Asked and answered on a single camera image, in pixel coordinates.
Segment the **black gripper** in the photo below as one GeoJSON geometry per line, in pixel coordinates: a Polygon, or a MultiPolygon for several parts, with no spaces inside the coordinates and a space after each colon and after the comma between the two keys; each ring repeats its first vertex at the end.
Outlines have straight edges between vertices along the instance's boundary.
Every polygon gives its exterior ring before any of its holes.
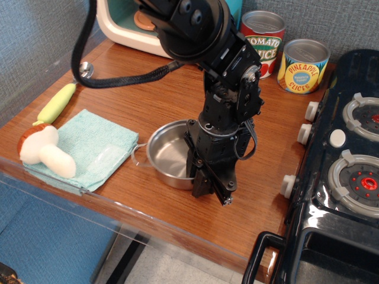
{"type": "Polygon", "coordinates": [[[216,194],[223,206],[231,204],[237,189],[236,163],[252,157],[245,153],[252,138],[252,120],[227,136],[214,135],[196,120],[188,120],[187,128],[184,140],[189,147],[187,177],[194,179],[192,196],[216,194]]]}

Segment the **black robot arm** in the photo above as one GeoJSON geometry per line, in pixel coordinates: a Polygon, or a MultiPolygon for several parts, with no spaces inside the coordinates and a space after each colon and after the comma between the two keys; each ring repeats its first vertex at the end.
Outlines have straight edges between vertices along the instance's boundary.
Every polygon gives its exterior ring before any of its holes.
{"type": "Polygon", "coordinates": [[[187,175],[192,195],[215,193],[223,205],[237,188],[235,165],[257,142],[253,117],[263,105],[260,58],[238,31],[224,1],[139,1],[167,55],[204,72],[205,102],[187,121],[187,175]]]}

